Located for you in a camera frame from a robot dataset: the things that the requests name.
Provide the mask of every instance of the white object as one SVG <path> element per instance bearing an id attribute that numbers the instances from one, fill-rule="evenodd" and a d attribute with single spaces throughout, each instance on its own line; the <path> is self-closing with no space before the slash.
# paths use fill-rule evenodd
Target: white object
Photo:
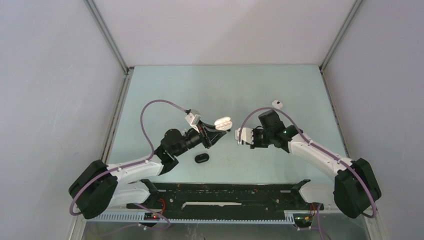
<path id="1" fill-rule="evenodd" d="M 198 133 L 199 129 L 197 125 L 199 123 L 200 117 L 200 113 L 194 109 L 191 109 L 187 116 L 185 116 L 185 120 L 187 121 L 187 123 L 190 124 L 190 126 L 194 128 L 194 130 L 196 130 Z"/>
<path id="2" fill-rule="evenodd" d="M 231 122 L 231 117 L 229 116 L 225 116 L 225 117 L 221 117 L 217 119 L 214 124 L 215 124 L 215 129 L 221 130 L 221 131 L 227 131 L 231 129 L 231 127 L 233 126 L 233 122 Z"/>
<path id="3" fill-rule="evenodd" d="M 303 133 L 303 135 L 308 139 L 311 140 L 308 135 Z M 314 142 L 314 144 L 322 147 L 323 149 L 329 151 L 330 153 L 337 156 L 336 153 L 333 153 L 332 151 L 326 149 L 325 147 L 317 144 Z M 325 175 L 327 175 L 333 182 L 335 176 L 338 174 L 337 172 L 340 170 L 345 170 L 346 167 L 339 164 L 337 161 L 332 159 L 330 156 L 325 154 L 324 152 L 318 150 L 317 148 L 309 145 L 300 134 L 295 135 L 292 137 L 292 140 L 288 142 L 288 150 L 291 154 L 302 157 L 303 159 L 307 160 L 310 164 L 312 164 L 314 167 L 319 169 L 321 172 L 323 172 Z M 352 159 L 348 157 L 341 157 L 341 161 L 345 162 L 349 166 L 352 165 L 351 161 Z"/>
<path id="4" fill-rule="evenodd" d="M 107 169 L 110 170 L 117 167 L 119 168 L 127 164 L 139 162 L 146 158 L 147 157 L 143 157 L 123 163 L 109 164 Z M 120 186 L 137 182 L 150 176 L 157 176 L 161 173 L 163 167 L 164 165 L 162 165 L 161 159 L 157 155 L 153 155 L 149 161 L 137 164 L 135 166 L 126 167 L 121 170 L 113 171 L 110 174 L 117 178 L 116 180 L 118 181 L 118 185 L 116 188 L 119 188 Z"/>
<path id="5" fill-rule="evenodd" d="M 118 222 L 118 223 L 164 223 L 165 220 L 148 220 L 144 219 L 148 213 L 143 209 L 138 211 L 122 211 L 122 210 L 106 210 L 102 214 L 87 219 L 87 222 Z M 221 219 L 173 219 L 169 218 L 171 223 L 176 224 L 295 224 L 293 213 L 282 213 L 282 219 L 275 220 L 221 220 Z"/>
<path id="6" fill-rule="evenodd" d="M 307 203 L 322 203 L 337 208 L 333 192 L 333 185 L 313 181 L 305 183 L 299 190 L 300 196 Z"/>
<path id="7" fill-rule="evenodd" d="M 280 100 L 274 100 L 271 103 L 272 107 L 275 109 L 282 109 L 283 108 L 283 103 Z"/>
<path id="8" fill-rule="evenodd" d="M 241 206 L 241 202 L 226 202 L 226 201 L 186 201 L 182 204 L 181 209 L 187 205 L 200 205 L 200 206 Z"/>
<path id="9" fill-rule="evenodd" d="M 108 208 L 128 203 L 143 203 L 149 197 L 148 187 L 141 181 L 122 185 L 115 189 Z"/>
<path id="10" fill-rule="evenodd" d="M 248 144 L 253 144 L 253 129 L 248 127 L 243 127 L 241 131 L 241 138 L 239 139 L 240 128 L 237 128 L 235 131 L 235 140 L 237 140 L 237 145 L 241 145 L 243 142 Z"/>
<path id="11" fill-rule="evenodd" d="M 109 164 L 107 169 L 118 168 L 110 174 L 116 177 L 118 182 L 115 192 L 110 199 L 108 208 L 124 205 L 128 203 L 143 203 L 149 196 L 148 187 L 140 180 L 151 176 L 157 176 L 161 173 L 164 165 L 157 155 L 153 155 L 150 160 L 131 167 L 121 168 L 124 165 L 140 162 L 147 157 L 142 157 L 132 161 L 118 164 Z"/>

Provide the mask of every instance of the gray floor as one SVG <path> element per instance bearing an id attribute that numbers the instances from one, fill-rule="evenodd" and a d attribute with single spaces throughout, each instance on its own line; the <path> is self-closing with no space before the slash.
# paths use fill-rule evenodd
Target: gray floor
<path id="1" fill-rule="evenodd" d="M 367 240 L 368 231 L 363 218 L 350 219 L 343 214 L 322 214 L 322 228 L 333 240 Z M 86 225 L 85 240 L 318 240 L 318 231 L 296 231 L 292 225 L 253 224 L 173 224 L 166 230 L 127 228 L 109 236 L 97 237 L 88 232 L 103 234 L 125 226 L 126 223 L 93 222 Z"/>

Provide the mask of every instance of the white wall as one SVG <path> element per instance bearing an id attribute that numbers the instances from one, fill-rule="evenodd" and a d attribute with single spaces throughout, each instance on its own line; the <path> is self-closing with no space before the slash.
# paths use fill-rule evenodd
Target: white wall
<path id="1" fill-rule="evenodd" d="M 382 188 L 391 239 L 423 239 L 424 1 L 367 0 L 326 70 L 349 153 Z"/>
<path id="2" fill-rule="evenodd" d="M 321 64 L 355 0 L 97 0 L 125 62 Z"/>
<path id="3" fill-rule="evenodd" d="M 82 0 L 0 1 L 0 239 L 66 237 L 122 76 Z"/>

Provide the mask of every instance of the gray wall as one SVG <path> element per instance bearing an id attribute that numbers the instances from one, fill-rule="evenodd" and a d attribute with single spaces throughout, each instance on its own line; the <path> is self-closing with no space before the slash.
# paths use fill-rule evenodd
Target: gray wall
<path id="1" fill-rule="evenodd" d="M 66 237 L 122 76 L 82 0 L 0 1 L 0 239 Z"/>
<path id="2" fill-rule="evenodd" d="M 391 239 L 422 239 L 424 1 L 366 0 L 325 71 L 349 153 L 370 161 Z"/>

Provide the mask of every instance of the white cable tray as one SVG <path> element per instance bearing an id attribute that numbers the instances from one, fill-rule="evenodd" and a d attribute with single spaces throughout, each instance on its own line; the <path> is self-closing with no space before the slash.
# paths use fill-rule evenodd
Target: white cable tray
<path id="1" fill-rule="evenodd" d="M 105 211 L 88 219 L 88 222 L 118 222 L 118 223 L 165 223 L 164 220 L 144 220 L 143 211 Z M 220 220 L 220 219 L 172 219 L 174 224 L 295 224 L 293 213 L 285 213 L 285 219 L 279 220 Z"/>

